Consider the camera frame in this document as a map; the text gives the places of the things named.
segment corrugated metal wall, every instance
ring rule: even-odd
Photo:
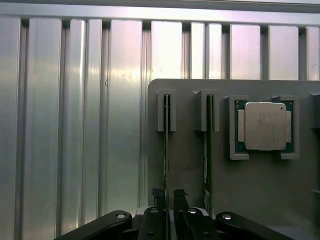
[[[0,239],[148,204],[152,79],[319,80],[319,47],[315,26],[1,17]]]

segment screw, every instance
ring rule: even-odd
[[[126,215],[124,213],[117,214],[116,217],[118,219],[123,219]]]
[[[153,214],[156,214],[156,213],[158,213],[159,211],[156,209],[156,208],[152,208],[151,210],[150,210],[150,213],[153,213]]]
[[[191,214],[195,214],[197,212],[197,210],[194,208],[189,208],[188,212]]]
[[[229,214],[223,214],[222,218],[225,219],[225,220],[230,220],[231,216]]]

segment aluminum panel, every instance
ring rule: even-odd
[[[182,26],[181,40],[181,78],[190,79],[191,73],[191,31]]]
[[[268,27],[268,79],[299,79],[299,30],[295,26]]]
[[[0,239],[3,240],[13,239],[15,222],[20,221],[15,209],[19,202],[15,189],[21,177],[21,173],[16,173],[16,167],[21,165],[17,156],[20,31],[18,18],[0,18]]]
[[[319,80],[320,29],[318,27],[306,28],[306,54],[307,80]]]
[[[40,3],[42,4],[43,2],[41,0],[25,0],[25,1],[16,1],[17,3],[19,2],[24,2],[24,3]],[[156,1],[152,0],[152,1],[148,1],[148,2],[134,2],[134,4],[129,4],[128,2],[126,2],[125,0],[116,0],[116,1],[110,1],[108,2],[109,5],[114,5],[115,3],[117,3],[118,6],[145,6],[145,7],[149,7],[149,6],[153,6],[155,5]],[[319,5],[318,0],[223,0],[223,2],[232,2],[234,4],[237,4],[238,6],[241,6],[242,4],[245,3],[245,5],[247,5],[247,8],[250,8],[252,6],[255,6],[256,3],[280,3],[278,5],[285,5],[286,7],[292,7],[293,4],[295,4],[297,7],[305,7],[307,4],[308,5],[313,5],[314,7],[317,7],[317,5]],[[59,0],[47,0],[45,2],[46,4],[59,4],[61,3]],[[201,2],[199,2],[198,0],[190,0],[189,1],[190,4],[185,4],[184,0],[178,0],[176,1],[174,4],[170,4],[169,2],[164,2],[161,4],[161,6],[163,8],[167,8],[168,6],[181,6],[184,8],[192,7],[194,6],[194,4],[198,4],[198,6],[204,7],[204,6],[208,6],[206,4],[203,4]],[[91,0],[89,3],[86,2],[85,0],[65,0],[63,1],[63,4],[78,4],[78,5],[106,5],[106,3],[100,2],[99,0]]]
[[[100,148],[99,148],[99,194],[98,194],[98,214],[105,215],[106,212],[106,196],[107,196],[107,144],[108,144],[108,76],[109,68],[109,42],[110,29],[102,30],[102,66],[101,66],[101,95],[100,95]]]
[[[62,23],[30,19],[23,173],[23,240],[55,238]]]
[[[222,78],[222,26],[206,26],[206,79]]]
[[[134,214],[139,199],[142,22],[113,20],[110,36],[106,211]]]
[[[0,15],[67,19],[137,19],[146,21],[215,22],[262,25],[318,26],[320,14],[188,8],[122,7],[65,4],[0,3]]]
[[[87,22],[84,102],[83,223],[98,217],[102,21]]]
[[[230,26],[230,79],[261,79],[260,26]]]
[[[151,80],[181,78],[182,24],[151,23]]]
[[[148,205],[148,86],[151,80],[151,30],[142,31],[139,207]]]
[[[191,79],[206,76],[206,25],[191,23]]]
[[[65,40],[61,234],[83,224],[86,22],[72,20]]]

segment shiny metal surface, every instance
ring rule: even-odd
[[[259,55],[268,57],[261,68],[268,79],[297,80],[299,60],[303,79],[319,79],[320,14],[1,2],[0,16],[5,16],[0,18],[0,106],[6,113],[0,118],[0,188],[7,193],[0,197],[0,208],[5,206],[0,212],[8,216],[0,220],[0,239],[5,240],[14,234],[19,240],[22,224],[22,239],[51,240],[111,210],[134,213],[147,205],[151,80],[259,79],[260,59],[248,64]],[[29,25],[18,20],[32,17],[57,19],[31,19]],[[151,26],[143,23],[142,30],[141,20]],[[182,23],[191,23],[191,31]],[[266,26],[267,45],[258,50],[258,29]],[[302,60],[297,27],[306,26]],[[28,57],[20,53],[25,47]],[[25,116],[19,117],[24,98]],[[21,174],[22,138],[16,136],[24,127]]]
[[[286,111],[286,142],[291,143],[291,111]]]
[[[151,210],[150,210],[150,213],[153,213],[153,214],[156,214],[156,213],[158,213],[159,211],[156,209],[156,208],[152,208]]]
[[[319,80],[320,70],[320,29],[318,27],[306,28],[306,65],[307,80]]]
[[[223,214],[222,217],[225,219],[225,220],[231,220],[231,216],[229,214]]]
[[[230,79],[261,79],[260,26],[230,26]]]
[[[214,22],[263,25],[318,26],[320,14],[210,10],[188,8],[50,5],[0,2],[0,15],[66,19],[137,19],[147,21]]]
[[[126,216],[126,215],[124,215],[124,214],[119,214],[119,215],[117,215],[116,217],[117,217],[118,219],[123,219],[125,216]]]
[[[16,185],[21,184],[21,173],[16,173],[21,165],[17,154],[20,31],[18,18],[0,18],[0,239],[4,240],[12,239],[15,223],[21,221],[15,209],[20,201]]]
[[[151,81],[151,29],[142,31],[140,98],[139,207],[148,205],[148,85]]]
[[[191,79],[206,77],[206,25],[191,23]]]
[[[248,150],[284,150],[287,111],[284,103],[248,102],[244,110],[244,145]]]
[[[15,0],[15,3],[30,3],[30,4],[61,4],[61,1],[59,0],[46,0],[43,2],[43,0]],[[243,6],[246,5],[248,9],[251,9],[250,7],[255,6],[253,8],[255,11],[259,9],[259,5],[261,8],[264,8],[266,4],[272,4],[273,6],[276,6],[276,9],[278,7],[284,6],[284,7],[317,7],[319,6],[318,0],[208,0],[207,4],[204,4],[201,0],[172,0],[170,2],[162,2],[161,4],[157,4],[157,1],[141,1],[141,0],[132,0],[130,2],[126,2],[125,0],[109,0],[107,2],[101,2],[99,0],[91,0],[90,2],[87,2],[86,0],[64,0],[63,4],[78,4],[78,5],[98,5],[98,6],[132,6],[132,7],[152,7],[152,6],[159,6],[163,8],[168,8],[169,6],[175,6],[175,7],[185,7],[185,8],[192,8],[192,6],[197,6],[198,8],[203,7],[210,7],[215,6],[217,4],[219,7],[224,6],[224,8],[228,9],[229,2],[232,2],[233,4],[236,4],[237,6]]]
[[[52,240],[57,229],[62,23],[30,19],[23,172],[23,240]]]
[[[109,68],[109,43],[110,29],[102,29],[102,49],[101,49],[101,93],[100,93],[100,147],[99,147],[99,193],[98,193],[98,213],[103,216],[106,211],[107,196],[107,144],[108,144],[108,79]]]
[[[299,29],[295,26],[268,27],[268,79],[299,79]]]
[[[222,78],[222,26],[206,26],[206,79]]]
[[[82,223],[98,217],[102,21],[87,22]]]
[[[139,194],[142,22],[113,20],[110,34],[106,211],[134,214]]]
[[[245,141],[245,110],[238,111],[238,142]]]
[[[86,34],[86,22],[72,20],[65,36],[61,234],[83,224]]]
[[[195,208],[189,208],[188,212],[191,214],[195,214],[197,212],[197,210]]]
[[[151,23],[151,79],[181,78],[182,24]]]

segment gray panel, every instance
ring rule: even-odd
[[[222,26],[208,24],[206,26],[206,79],[222,77]]]
[[[312,193],[313,189],[319,187],[319,136],[310,129],[315,100],[309,94],[320,91],[319,82],[211,79],[157,79],[151,82],[148,89],[149,171],[154,167],[159,169],[160,164],[163,168],[163,136],[154,130],[158,122],[159,89],[176,90],[177,131],[170,136],[168,157],[171,160],[169,171],[174,168],[173,174],[177,177],[172,178],[170,184],[185,188],[188,200],[193,200],[193,206],[204,205],[204,165],[199,160],[203,158],[204,146],[201,136],[194,131],[197,125],[194,92],[215,89],[219,91],[218,103],[221,108],[220,131],[214,133],[212,145],[214,212],[231,211],[263,225],[295,226],[310,234],[319,234],[315,222],[318,205]],[[300,144],[300,156],[297,153],[290,157],[289,153],[285,158],[287,160],[281,160],[280,157],[284,159],[285,153],[280,156],[279,152],[250,151],[249,160],[229,160],[226,152],[231,145],[226,143],[230,138],[229,117],[232,116],[229,115],[231,110],[226,97],[229,96],[234,106],[234,101],[245,99],[245,95],[249,101],[258,102],[271,101],[272,96],[288,96],[292,93],[295,98],[279,97],[273,100],[293,101],[293,149],[296,151]],[[161,179],[163,175],[158,174],[157,177]]]
[[[134,214],[139,195],[142,22],[113,20],[110,44],[106,211]]]
[[[191,23],[191,79],[206,76],[206,25]]]
[[[23,240],[55,238],[61,33],[61,20],[29,21]]]
[[[83,224],[85,54],[86,22],[72,20],[65,42],[61,234]]]
[[[318,26],[320,14],[187,8],[121,7],[0,3],[0,15],[19,17],[137,19],[147,21],[215,22],[263,25]]]
[[[153,21],[151,41],[151,79],[181,78],[182,24]]]
[[[84,224],[98,217],[102,21],[89,20],[87,27],[82,197]]]
[[[230,79],[261,78],[260,26],[230,26]]]
[[[268,79],[299,79],[299,33],[295,26],[268,27]]]
[[[0,239],[13,239],[15,230],[20,20],[0,18]]]
[[[320,29],[306,28],[307,80],[319,80]]]

